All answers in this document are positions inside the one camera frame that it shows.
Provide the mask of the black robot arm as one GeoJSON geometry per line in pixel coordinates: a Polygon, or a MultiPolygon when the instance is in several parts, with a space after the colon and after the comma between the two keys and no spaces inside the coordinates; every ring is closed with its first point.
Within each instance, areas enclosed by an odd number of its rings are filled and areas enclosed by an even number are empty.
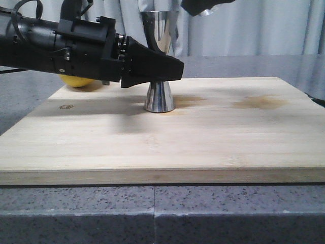
{"type": "Polygon", "coordinates": [[[1,13],[1,65],[47,73],[119,82],[129,88],[145,82],[179,80],[184,63],[115,31],[115,20],[51,22],[1,13]]]}

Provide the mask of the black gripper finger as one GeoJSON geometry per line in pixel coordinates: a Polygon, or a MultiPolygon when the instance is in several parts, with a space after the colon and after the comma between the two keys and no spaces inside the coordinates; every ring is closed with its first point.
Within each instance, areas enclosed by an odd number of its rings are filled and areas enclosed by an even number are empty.
{"type": "Polygon", "coordinates": [[[229,4],[234,0],[182,0],[181,7],[191,16],[198,16],[205,9],[211,9],[215,5],[229,4]]]}

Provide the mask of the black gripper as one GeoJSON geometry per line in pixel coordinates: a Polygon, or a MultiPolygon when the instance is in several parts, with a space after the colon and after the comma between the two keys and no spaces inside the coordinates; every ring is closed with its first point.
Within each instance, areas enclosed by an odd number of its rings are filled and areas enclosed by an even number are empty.
{"type": "Polygon", "coordinates": [[[158,13],[141,12],[148,48],[132,37],[119,35],[115,19],[101,16],[99,22],[61,19],[52,23],[52,68],[56,74],[97,80],[121,81],[122,88],[146,82],[180,80],[184,63],[164,54],[158,47],[155,30],[158,13]],[[126,40],[124,58],[122,42],[126,40]]]}

